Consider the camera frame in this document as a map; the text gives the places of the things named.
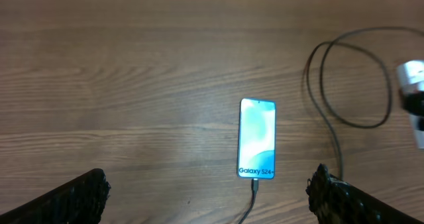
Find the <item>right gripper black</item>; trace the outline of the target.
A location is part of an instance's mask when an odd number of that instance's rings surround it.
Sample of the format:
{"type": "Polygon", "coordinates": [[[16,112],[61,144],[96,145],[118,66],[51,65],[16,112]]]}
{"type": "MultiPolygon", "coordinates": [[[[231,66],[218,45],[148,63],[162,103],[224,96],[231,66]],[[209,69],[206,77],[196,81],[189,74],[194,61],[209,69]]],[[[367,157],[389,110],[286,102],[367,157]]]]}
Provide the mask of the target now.
{"type": "Polygon", "coordinates": [[[423,91],[414,91],[412,93],[399,92],[401,106],[406,111],[416,131],[423,131],[423,91]]]}

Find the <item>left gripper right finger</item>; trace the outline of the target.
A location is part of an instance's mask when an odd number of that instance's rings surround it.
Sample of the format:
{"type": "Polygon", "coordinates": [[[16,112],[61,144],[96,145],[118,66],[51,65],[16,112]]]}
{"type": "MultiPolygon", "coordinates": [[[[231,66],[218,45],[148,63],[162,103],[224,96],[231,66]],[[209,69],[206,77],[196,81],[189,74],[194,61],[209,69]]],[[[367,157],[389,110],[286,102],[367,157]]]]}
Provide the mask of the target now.
{"type": "Polygon", "coordinates": [[[309,210],[320,224],[423,224],[329,173],[320,164],[307,181],[309,210]]]}

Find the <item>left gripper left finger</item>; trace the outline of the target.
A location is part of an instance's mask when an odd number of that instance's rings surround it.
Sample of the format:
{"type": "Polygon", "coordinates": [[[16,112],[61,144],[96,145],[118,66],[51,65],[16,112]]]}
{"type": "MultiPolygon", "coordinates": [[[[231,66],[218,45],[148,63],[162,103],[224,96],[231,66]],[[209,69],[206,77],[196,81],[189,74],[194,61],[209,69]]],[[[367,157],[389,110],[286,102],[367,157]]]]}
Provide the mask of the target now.
{"type": "Polygon", "coordinates": [[[111,187],[94,168],[44,195],[1,215],[2,223],[92,223],[101,220],[111,187]]]}

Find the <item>Samsung Galaxy smartphone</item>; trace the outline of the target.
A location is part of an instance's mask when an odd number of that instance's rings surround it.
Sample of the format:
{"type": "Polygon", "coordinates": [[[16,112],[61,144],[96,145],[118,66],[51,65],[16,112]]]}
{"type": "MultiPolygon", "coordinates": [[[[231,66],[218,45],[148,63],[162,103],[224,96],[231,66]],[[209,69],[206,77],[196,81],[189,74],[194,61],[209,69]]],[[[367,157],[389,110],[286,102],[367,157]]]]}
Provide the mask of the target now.
{"type": "Polygon", "coordinates": [[[243,98],[238,133],[238,176],[272,180],[276,169],[276,103],[243,98]]]}

